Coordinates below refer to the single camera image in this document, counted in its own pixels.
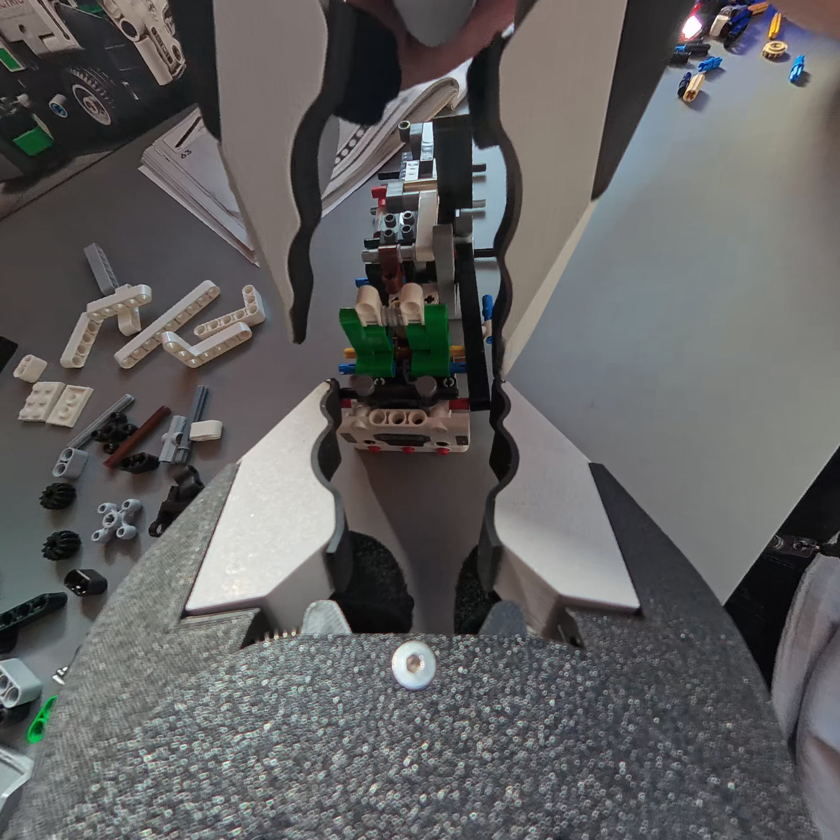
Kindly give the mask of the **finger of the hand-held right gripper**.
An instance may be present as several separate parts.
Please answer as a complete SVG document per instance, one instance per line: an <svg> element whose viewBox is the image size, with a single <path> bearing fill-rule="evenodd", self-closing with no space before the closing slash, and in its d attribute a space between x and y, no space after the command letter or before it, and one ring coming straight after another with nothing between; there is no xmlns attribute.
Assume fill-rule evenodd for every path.
<svg viewBox="0 0 840 840"><path fill-rule="evenodd" d="M495 250L494 376L525 349L595 209L596 165L627 3L518 2L490 106L506 166Z"/></svg>
<svg viewBox="0 0 840 840"><path fill-rule="evenodd" d="M311 293L294 288L289 269L301 228L292 152L322 88L327 19L317 1L216 1L214 25L220 154L257 264L302 343Z"/></svg>

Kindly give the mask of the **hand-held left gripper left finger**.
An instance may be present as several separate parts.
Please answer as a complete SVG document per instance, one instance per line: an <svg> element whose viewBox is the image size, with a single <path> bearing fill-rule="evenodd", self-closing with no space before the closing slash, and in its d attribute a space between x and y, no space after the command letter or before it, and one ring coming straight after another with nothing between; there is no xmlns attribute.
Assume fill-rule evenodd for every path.
<svg viewBox="0 0 840 840"><path fill-rule="evenodd" d="M340 386L327 380L238 462L192 591L190 616L258 607L303 617L344 592L354 560L340 467Z"/></svg>

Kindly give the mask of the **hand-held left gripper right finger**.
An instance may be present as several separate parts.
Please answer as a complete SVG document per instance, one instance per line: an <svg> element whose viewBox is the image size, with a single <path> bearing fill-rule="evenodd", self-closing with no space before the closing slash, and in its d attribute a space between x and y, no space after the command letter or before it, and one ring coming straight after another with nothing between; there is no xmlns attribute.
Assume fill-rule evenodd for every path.
<svg viewBox="0 0 840 840"><path fill-rule="evenodd" d="M479 582L537 635L578 635L572 610L638 614L592 462L509 382L495 380Z"/></svg>

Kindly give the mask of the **partly built lego vehicle chassis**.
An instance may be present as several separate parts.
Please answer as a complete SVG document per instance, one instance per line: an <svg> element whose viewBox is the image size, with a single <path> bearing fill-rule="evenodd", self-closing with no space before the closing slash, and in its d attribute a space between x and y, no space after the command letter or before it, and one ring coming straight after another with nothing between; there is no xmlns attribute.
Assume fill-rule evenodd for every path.
<svg viewBox="0 0 840 840"><path fill-rule="evenodd" d="M339 311L349 348L339 367L339 434L370 453L462 454L470 418L490 406L494 297L481 296L469 117L404 121L398 173L371 191L356 299Z"/></svg>

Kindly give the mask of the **person's right forearm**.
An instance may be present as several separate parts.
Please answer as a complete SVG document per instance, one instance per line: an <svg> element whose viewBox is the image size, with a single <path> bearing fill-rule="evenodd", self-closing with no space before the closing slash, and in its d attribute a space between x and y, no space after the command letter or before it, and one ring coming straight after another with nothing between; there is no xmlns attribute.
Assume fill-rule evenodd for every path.
<svg viewBox="0 0 840 840"><path fill-rule="evenodd" d="M795 25L839 40L839 1L775 1Z"/></svg>

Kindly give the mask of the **black forked lego piece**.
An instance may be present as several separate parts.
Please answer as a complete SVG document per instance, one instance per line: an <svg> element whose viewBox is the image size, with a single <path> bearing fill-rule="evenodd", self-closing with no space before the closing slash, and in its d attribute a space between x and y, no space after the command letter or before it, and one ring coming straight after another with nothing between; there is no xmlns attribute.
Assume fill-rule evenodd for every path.
<svg viewBox="0 0 840 840"><path fill-rule="evenodd" d="M156 519L149 526L152 538L159 538L204 489L204 483L192 465L181 466L173 477L175 483L168 490Z"/></svg>

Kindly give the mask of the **pile of coloured lego pins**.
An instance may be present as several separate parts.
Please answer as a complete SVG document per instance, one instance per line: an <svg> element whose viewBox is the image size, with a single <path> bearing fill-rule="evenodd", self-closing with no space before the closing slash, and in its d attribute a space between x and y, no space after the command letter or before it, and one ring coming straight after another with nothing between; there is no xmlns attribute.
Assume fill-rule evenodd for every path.
<svg viewBox="0 0 840 840"><path fill-rule="evenodd" d="M789 83L804 86L805 55L793 55L782 39L784 26L784 14L770 2L692 2L669 61L672 67L685 68L677 87L678 100L694 102L705 81L721 74L725 56L746 52L753 36L758 37L762 60L788 62Z"/></svg>

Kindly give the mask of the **grey lego connector block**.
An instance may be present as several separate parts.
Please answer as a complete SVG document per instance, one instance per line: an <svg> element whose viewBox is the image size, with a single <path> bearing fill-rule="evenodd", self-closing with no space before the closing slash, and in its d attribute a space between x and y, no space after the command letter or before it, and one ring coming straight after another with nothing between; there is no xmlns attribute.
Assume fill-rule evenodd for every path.
<svg viewBox="0 0 840 840"><path fill-rule="evenodd" d="M167 432L162 436L163 442L159 460L162 464L186 465L192 453L192 441L187 429L187 418L173 415Z"/></svg>

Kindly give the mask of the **grey lego axle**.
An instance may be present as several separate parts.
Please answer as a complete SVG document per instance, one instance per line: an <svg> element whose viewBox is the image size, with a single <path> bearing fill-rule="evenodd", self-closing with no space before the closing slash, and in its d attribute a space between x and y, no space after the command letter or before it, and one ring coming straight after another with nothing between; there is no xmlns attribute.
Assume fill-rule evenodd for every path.
<svg viewBox="0 0 840 840"><path fill-rule="evenodd" d="M65 448L84 448L88 441L93 439L95 435L103 427L116 423L118 419L125 415L126 411L135 402L135 398L131 394L125 394L112 404L106 412L100 415L94 422L85 427L77 436L73 437L65 444Z"/></svg>
<svg viewBox="0 0 840 840"><path fill-rule="evenodd" d="M191 450L193 446L192 431L194 424L200 422L203 418L205 406L208 398L208 388L206 385L199 385L196 388L192 407L190 413L185 420L184 434L182 437L182 444L187 450Z"/></svg>

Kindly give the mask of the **light grey cross lego connector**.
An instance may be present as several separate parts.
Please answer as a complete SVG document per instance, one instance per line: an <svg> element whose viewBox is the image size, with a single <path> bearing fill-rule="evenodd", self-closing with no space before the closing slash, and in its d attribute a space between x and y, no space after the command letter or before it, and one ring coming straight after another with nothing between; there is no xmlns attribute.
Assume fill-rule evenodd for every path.
<svg viewBox="0 0 840 840"><path fill-rule="evenodd" d="M143 510L139 499L130 498L121 504L106 501L98 507L100 527L91 535L94 543L107 543L113 539L133 540L138 536L136 520Z"/></svg>

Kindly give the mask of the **reddish brown lego axle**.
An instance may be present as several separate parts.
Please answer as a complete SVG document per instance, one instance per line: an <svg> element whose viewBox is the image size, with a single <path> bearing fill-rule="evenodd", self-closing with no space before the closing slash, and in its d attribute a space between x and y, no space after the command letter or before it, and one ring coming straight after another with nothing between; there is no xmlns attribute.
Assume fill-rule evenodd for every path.
<svg viewBox="0 0 840 840"><path fill-rule="evenodd" d="M115 450L115 452L104 460L102 464L109 469L115 468L120 460L130 455L139 445L141 445L145 439L169 417L171 413L172 410L170 407L159 407L141 425L139 425L135 432L128 436Z"/></svg>

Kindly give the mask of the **printed lego set box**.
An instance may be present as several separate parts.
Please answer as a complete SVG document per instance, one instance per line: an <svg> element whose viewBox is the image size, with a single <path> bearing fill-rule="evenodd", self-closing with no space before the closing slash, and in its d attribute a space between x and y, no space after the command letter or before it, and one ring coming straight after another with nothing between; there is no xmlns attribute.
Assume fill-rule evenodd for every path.
<svg viewBox="0 0 840 840"><path fill-rule="evenodd" d="M212 2L2 1L2 183L110 151L196 100Z"/></svg>

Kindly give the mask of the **black knobbly lego connector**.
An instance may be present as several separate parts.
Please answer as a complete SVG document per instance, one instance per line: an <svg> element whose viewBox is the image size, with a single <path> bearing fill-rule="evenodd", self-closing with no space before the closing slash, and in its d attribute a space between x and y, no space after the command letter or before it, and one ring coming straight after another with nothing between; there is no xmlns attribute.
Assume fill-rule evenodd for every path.
<svg viewBox="0 0 840 840"><path fill-rule="evenodd" d="M127 414L121 416L116 423L103 427L92 439L102 447L106 455L112 455L121 443L132 435L137 426L130 421Z"/></svg>

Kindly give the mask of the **white bent lego beam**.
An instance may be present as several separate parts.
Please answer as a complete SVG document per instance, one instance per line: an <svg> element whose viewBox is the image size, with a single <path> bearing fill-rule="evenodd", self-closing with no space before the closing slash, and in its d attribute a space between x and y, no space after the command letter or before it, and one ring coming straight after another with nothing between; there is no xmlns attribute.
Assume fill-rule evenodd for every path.
<svg viewBox="0 0 840 840"><path fill-rule="evenodd" d="M186 343L175 332L164 331L161 334L161 346L169 355L195 369L249 341L252 336L249 325L234 322L195 346Z"/></svg>

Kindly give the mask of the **white L-shaped lego beam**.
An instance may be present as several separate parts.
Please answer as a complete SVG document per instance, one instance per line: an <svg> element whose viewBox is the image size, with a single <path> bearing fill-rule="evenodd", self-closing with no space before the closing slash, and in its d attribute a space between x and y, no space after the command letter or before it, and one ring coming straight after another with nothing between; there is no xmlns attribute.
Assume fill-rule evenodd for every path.
<svg viewBox="0 0 840 840"><path fill-rule="evenodd" d="M194 335L204 341L237 323L251 328L265 321L266 311L257 289L251 285L244 286L242 295L243 304L238 309L196 325Z"/></svg>

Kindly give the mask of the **white lego plate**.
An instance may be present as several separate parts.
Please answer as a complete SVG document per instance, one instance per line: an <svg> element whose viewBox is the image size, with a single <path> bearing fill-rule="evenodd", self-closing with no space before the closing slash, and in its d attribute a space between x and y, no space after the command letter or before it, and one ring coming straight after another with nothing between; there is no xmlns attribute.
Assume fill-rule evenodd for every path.
<svg viewBox="0 0 840 840"><path fill-rule="evenodd" d="M27 396L17 419L27 423L44 423L63 395L66 385L57 381L38 381Z"/></svg>
<svg viewBox="0 0 840 840"><path fill-rule="evenodd" d="M60 427L74 427L89 402L93 389L82 385L66 385L45 422Z"/></svg>

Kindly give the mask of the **white long straight lego beam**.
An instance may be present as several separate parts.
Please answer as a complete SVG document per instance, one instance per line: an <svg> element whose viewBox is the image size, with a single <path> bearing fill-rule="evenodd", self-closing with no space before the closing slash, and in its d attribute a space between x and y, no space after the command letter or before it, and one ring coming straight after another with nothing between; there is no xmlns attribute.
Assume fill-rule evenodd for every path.
<svg viewBox="0 0 840 840"><path fill-rule="evenodd" d="M220 293L217 284L205 280L168 308L159 318L134 335L114 355L123 369L131 369L144 357L159 347L164 332L177 333L178 329L205 309Z"/></svg>

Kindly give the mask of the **grey holed lego beam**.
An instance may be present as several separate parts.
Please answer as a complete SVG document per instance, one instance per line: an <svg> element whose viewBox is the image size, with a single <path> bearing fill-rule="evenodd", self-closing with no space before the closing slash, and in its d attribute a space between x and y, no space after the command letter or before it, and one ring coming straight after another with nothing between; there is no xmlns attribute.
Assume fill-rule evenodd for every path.
<svg viewBox="0 0 840 840"><path fill-rule="evenodd" d="M109 297L119 288L119 280L102 247L91 243L83 249L91 273L98 285L102 297Z"/></svg>

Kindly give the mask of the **white short lego beam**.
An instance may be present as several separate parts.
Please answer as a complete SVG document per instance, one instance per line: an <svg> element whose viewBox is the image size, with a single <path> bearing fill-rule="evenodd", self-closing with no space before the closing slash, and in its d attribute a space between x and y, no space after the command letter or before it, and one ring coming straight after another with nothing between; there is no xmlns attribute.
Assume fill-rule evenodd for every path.
<svg viewBox="0 0 840 840"><path fill-rule="evenodd" d="M151 289L145 285L126 288L115 306L118 327L122 335L130 337L141 331L140 309L152 300Z"/></svg>

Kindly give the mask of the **black holed lego beam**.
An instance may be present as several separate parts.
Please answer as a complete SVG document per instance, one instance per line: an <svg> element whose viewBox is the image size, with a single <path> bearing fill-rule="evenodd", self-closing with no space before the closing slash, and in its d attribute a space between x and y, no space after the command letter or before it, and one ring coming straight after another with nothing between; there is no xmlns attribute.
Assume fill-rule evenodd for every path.
<svg viewBox="0 0 840 840"><path fill-rule="evenodd" d="M1 611L1 654L11 652L17 644L19 631L67 605L67 593L51 592L36 595L18 605Z"/></svg>

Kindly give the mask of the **white angled lego beam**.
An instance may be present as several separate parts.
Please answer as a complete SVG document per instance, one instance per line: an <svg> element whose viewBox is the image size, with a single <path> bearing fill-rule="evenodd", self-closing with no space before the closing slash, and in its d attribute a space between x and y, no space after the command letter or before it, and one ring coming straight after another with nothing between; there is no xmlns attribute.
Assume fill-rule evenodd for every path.
<svg viewBox="0 0 840 840"><path fill-rule="evenodd" d="M63 368L79 369L85 365L102 323L117 318L116 305L123 299L123 290L129 287L133 286L122 286L111 296L87 304L60 356L59 363Z"/></svg>

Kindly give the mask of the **light grey lego beam block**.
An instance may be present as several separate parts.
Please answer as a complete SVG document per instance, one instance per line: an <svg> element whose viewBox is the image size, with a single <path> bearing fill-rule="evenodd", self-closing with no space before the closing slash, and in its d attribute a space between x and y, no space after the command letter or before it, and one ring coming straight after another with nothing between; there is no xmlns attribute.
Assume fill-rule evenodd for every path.
<svg viewBox="0 0 840 840"><path fill-rule="evenodd" d="M1 660L1 703L12 709L40 697L41 680L19 658Z"/></svg>

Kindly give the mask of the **green lego piece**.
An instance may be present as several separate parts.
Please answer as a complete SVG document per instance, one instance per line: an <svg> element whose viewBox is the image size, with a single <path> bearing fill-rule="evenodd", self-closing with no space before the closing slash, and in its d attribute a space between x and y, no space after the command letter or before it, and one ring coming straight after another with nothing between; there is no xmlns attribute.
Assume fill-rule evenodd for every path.
<svg viewBox="0 0 840 840"><path fill-rule="evenodd" d="M38 709L26 731L26 740L29 744L37 744L44 738L51 712L57 700L58 695L50 696Z"/></svg>

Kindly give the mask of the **grey lego panel piece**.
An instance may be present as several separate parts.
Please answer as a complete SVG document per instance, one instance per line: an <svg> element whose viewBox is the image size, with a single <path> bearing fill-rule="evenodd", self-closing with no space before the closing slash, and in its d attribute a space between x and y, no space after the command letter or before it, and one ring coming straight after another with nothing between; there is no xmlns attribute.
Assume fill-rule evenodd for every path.
<svg viewBox="0 0 840 840"><path fill-rule="evenodd" d="M1 824L7 823L19 803L34 761L21 752L1 746Z"/></svg>

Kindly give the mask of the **person's right hand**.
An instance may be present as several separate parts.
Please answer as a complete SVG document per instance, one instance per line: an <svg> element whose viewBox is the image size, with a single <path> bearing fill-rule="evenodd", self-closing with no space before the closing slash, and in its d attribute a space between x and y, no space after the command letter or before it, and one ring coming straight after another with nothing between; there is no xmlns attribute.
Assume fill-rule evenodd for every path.
<svg viewBox="0 0 840 840"><path fill-rule="evenodd" d="M405 32L398 41L401 89L446 76L474 58L513 24L516 9L516 1L478 1L464 25L442 45L423 45Z"/></svg>

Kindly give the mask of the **paper instruction booklet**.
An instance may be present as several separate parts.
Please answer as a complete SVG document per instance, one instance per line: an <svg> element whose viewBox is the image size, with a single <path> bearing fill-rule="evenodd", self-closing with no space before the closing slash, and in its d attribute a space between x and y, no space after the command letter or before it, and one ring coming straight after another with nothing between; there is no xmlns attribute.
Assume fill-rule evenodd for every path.
<svg viewBox="0 0 840 840"><path fill-rule="evenodd" d="M323 212L331 212L379 171L403 146L397 125L426 122L466 97L464 62L448 75L397 94L381 120L365 127L339 121L339 141L329 185L322 190ZM257 265L242 214L229 187L217 142L198 108L167 131L142 155L140 171Z"/></svg>

